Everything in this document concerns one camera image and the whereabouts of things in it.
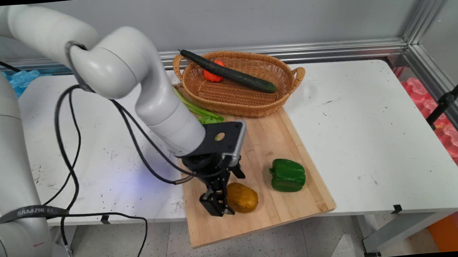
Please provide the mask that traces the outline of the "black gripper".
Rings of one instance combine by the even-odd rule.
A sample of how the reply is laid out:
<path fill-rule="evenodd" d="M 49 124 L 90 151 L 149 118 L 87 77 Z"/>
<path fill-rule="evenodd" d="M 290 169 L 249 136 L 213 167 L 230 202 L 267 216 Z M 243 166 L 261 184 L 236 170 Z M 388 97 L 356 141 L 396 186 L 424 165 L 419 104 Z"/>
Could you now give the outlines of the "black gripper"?
<path fill-rule="evenodd" d="M 237 179 L 245 179 L 246 175 L 239 163 L 230 168 L 231 163 L 232 157 L 221 153 L 181 158 L 183 169 L 205 184 L 206 192 L 200 196 L 199 201 L 211 216 L 235 214 L 235 210 L 228 204 L 230 169 Z"/>

